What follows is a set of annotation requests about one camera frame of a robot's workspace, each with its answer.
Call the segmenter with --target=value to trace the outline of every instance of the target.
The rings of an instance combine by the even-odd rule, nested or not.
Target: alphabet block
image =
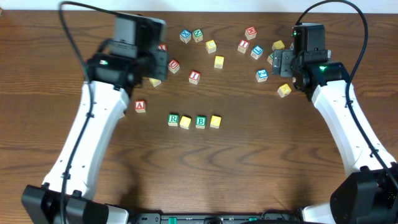
[[[159,50],[164,50],[164,51],[167,52],[167,47],[166,47],[165,44],[159,44],[159,45],[157,46],[157,48],[158,48]]]
[[[184,129],[189,129],[190,125],[191,125],[191,118],[182,116],[181,121],[180,121],[180,127],[184,128]]]
[[[206,42],[206,50],[207,53],[209,54],[216,52],[217,50],[216,42],[214,42],[214,40],[209,40],[208,42]]]
[[[272,50],[280,50],[280,49],[285,49],[285,45],[281,40],[278,40],[274,44],[272,44]]]
[[[254,27],[247,28],[246,32],[244,33],[244,35],[246,36],[246,38],[248,40],[255,38],[256,34],[257,34],[257,30]]]
[[[261,55],[262,55],[262,53],[264,52],[264,49],[262,48],[262,47],[260,47],[260,46],[255,46],[254,48],[253,48],[253,50],[251,51],[251,56],[252,57],[254,57],[254,59],[258,59]]]
[[[219,128],[221,124],[221,118],[219,116],[212,116],[210,121],[210,127]]]
[[[256,73],[257,82],[264,82],[268,78],[267,70],[258,70]]]
[[[238,51],[242,53],[246,53],[246,50],[249,48],[249,42],[241,40],[241,42],[238,45]]]
[[[292,89],[290,89],[288,84],[284,84],[284,85],[280,86],[278,89],[279,96],[282,98],[289,95],[291,91],[292,91]]]
[[[197,85],[200,80],[200,73],[192,71],[191,75],[189,76],[189,82]]]
[[[203,40],[203,33],[201,32],[200,29],[193,31],[193,39],[195,40],[195,42],[199,42],[199,41]]]
[[[187,29],[184,29],[180,34],[180,40],[186,44],[191,40],[191,37],[191,32]]]
[[[274,53],[271,53],[268,58],[267,61],[272,65],[274,63]]]
[[[149,78],[149,81],[152,83],[152,85],[153,85],[154,87],[157,87],[158,85],[160,85],[160,84],[162,83],[162,81],[157,80],[157,79],[155,79],[155,78]]]
[[[224,57],[216,56],[216,59],[214,60],[214,67],[223,68],[223,65],[224,65]]]
[[[169,123],[169,126],[178,126],[178,115],[170,114],[168,123]]]
[[[180,70],[180,64],[176,60],[171,60],[169,62],[169,70],[172,73],[176,73],[178,70]]]
[[[206,117],[197,116],[196,127],[200,129],[204,129],[206,127]]]
[[[145,112],[145,108],[146,108],[146,105],[145,105],[145,101],[144,100],[136,101],[136,111],[137,111],[137,113],[144,113]]]

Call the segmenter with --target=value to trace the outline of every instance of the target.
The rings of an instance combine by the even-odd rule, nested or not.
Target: cable clip
[[[65,174],[66,174],[66,173],[63,172],[62,175],[61,175],[61,178],[64,178],[64,177],[65,177]]]
[[[349,102],[346,103],[346,105],[344,107],[347,108],[348,105],[352,105],[353,103],[354,103],[354,101],[350,100]]]
[[[379,150],[378,149],[375,149],[375,152],[376,153],[379,153]],[[371,158],[373,158],[373,152],[369,155]]]

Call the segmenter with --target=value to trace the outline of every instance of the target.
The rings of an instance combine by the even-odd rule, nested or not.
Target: yellow block
[[[276,49],[285,49],[285,45],[281,40],[278,40],[277,42],[275,42],[272,45],[272,50],[276,50]]]
[[[224,57],[216,56],[216,59],[214,60],[214,67],[223,68],[223,65],[224,65]]]
[[[214,42],[214,40],[209,40],[208,42],[206,42],[206,46],[208,49],[213,49],[217,47],[216,42]]]
[[[212,116],[210,121],[210,127],[219,128],[221,124],[221,118],[219,116]]]
[[[189,129],[189,125],[191,124],[191,118],[188,118],[186,116],[182,116],[181,121],[180,121],[180,127]]]
[[[288,84],[281,85],[278,89],[278,94],[280,97],[285,97],[289,95],[289,93],[292,91],[292,89],[289,87]]]
[[[157,80],[157,79],[155,79],[155,78],[149,78],[149,81],[152,83],[152,85],[153,85],[154,87],[156,87],[156,86],[158,86],[158,85],[160,85],[160,84],[162,83],[162,81]]]

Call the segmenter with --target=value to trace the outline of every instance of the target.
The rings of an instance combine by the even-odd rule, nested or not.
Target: white wall
[[[210,11],[210,12],[303,12],[320,0],[76,0],[77,2],[124,11]],[[8,9],[54,10],[61,0],[1,0]],[[398,13],[398,0],[351,0],[363,12]],[[84,10],[68,6],[66,9]],[[342,3],[318,6],[312,12],[355,12]]]

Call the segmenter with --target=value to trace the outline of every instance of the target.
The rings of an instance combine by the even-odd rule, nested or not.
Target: table surface
[[[292,81],[271,73],[272,43],[289,46],[299,14],[142,12],[168,24],[165,43],[180,62],[176,74],[154,88],[134,90],[147,112],[130,104],[113,133],[99,172],[95,201],[165,213],[257,213],[327,202],[344,181],[340,154],[320,113],[304,94],[280,98]],[[379,139],[398,156],[398,16],[369,14],[368,48],[354,79],[356,95]],[[67,12],[68,25],[84,58],[113,35],[113,16]],[[356,14],[311,14],[322,22],[332,59],[351,71],[363,44]],[[237,51],[244,30],[255,26],[250,50]],[[203,41],[184,44],[182,29],[202,29]],[[214,39],[215,54],[205,42]],[[225,56],[223,69],[213,67]],[[40,186],[66,140],[80,102],[82,74],[55,11],[5,11],[0,17],[0,223],[29,223],[20,199],[27,184]],[[188,82],[201,72],[198,85]],[[169,127],[170,112],[210,118],[220,129]]]

